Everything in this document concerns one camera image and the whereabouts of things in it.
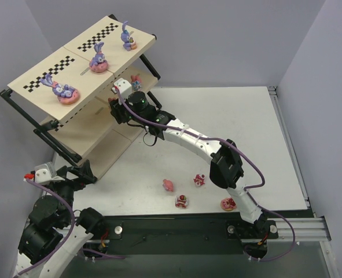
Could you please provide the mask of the pink bear strawberry donut toy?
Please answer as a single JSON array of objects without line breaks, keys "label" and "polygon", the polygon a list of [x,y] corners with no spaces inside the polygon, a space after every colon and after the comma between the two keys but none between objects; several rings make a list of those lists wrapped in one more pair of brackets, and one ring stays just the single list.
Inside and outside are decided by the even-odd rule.
[{"label": "pink bear strawberry donut toy", "polygon": [[237,205],[232,197],[221,200],[220,206],[224,211],[233,211],[237,208]]}]

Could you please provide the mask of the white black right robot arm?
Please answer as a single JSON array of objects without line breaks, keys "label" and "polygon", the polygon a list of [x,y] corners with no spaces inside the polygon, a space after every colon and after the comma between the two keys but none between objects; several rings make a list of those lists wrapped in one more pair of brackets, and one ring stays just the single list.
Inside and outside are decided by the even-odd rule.
[{"label": "white black right robot arm", "polygon": [[228,191],[243,221],[256,224],[262,217],[262,210],[245,189],[242,153],[232,140],[197,133],[171,113],[161,110],[159,103],[150,104],[147,95],[141,91],[131,93],[123,102],[110,98],[108,103],[117,123],[128,124],[133,120],[156,138],[178,144],[206,161],[209,179]]}]

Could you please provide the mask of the pink bear red cake toy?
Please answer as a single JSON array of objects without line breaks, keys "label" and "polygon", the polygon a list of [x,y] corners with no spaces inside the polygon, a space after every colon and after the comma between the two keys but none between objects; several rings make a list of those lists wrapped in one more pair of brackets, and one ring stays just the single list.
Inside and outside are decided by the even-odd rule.
[{"label": "pink bear red cake toy", "polygon": [[194,185],[196,187],[201,187],[205,185],[205,175],[204,174],[197,174],[193,179]]}]

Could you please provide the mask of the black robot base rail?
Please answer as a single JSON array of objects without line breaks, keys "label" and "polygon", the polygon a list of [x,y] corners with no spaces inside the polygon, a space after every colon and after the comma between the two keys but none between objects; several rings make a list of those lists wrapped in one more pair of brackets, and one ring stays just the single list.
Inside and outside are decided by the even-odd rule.
[{"label": "black robot base rail", "polygon": [[86,251],[110,255],[229,255],[248,247],[258,257],[266,255],[268,240],[278,238],[266,215],[249,224],[237,213],[104,217],[87,208],[77,223],[93,234]]}]

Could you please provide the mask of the strawberry cake slice toy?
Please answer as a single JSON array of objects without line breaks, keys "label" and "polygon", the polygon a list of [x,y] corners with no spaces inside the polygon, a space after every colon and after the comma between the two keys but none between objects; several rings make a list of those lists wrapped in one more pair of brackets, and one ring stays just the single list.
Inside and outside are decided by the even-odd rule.
[{"label": "strawberry cake slice toy", "polygon": [[188,206],[188,199],[185,195],[179,195],[175,199],[175,207],[186,209]]}]

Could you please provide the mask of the pink figure blue sunglasses toy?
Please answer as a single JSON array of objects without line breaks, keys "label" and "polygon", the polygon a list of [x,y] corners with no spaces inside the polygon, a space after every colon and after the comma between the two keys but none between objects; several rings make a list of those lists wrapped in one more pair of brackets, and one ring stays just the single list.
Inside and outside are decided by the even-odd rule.
[{"label": "pink figure blue sunglasses toy", "polygon": [[133,87],[133,91],[135,92],[142,90],[142,80],[139,74],[131,76],[131,85]]}]

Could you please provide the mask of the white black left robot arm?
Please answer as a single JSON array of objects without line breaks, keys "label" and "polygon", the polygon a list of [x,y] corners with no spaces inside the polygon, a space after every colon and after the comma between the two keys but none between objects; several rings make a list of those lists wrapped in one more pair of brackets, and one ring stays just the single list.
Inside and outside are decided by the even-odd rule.
[{"label": "white black left robot arm", "polygon": [[93,237],[105,240],[104,216],[89,207],[74,215],[74,193],[96,182],[90,162],[56,169],[36,166],[24,181],[45,191],[28,216],[18,245],[15,277],[60,277],[73,257]]}]

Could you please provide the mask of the purple bunny holding cupcake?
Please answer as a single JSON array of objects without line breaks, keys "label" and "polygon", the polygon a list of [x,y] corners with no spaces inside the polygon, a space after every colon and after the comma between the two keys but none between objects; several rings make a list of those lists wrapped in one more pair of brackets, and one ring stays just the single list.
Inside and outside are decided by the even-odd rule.
[{"label": "purple bunny holding cupcake", "polygon": [[123,42],[123,48],[127,51],[131,51],[137,48],[137,43],[134,38],[130,35],[127,28],[128,21],[122,24],[121,40]]}]

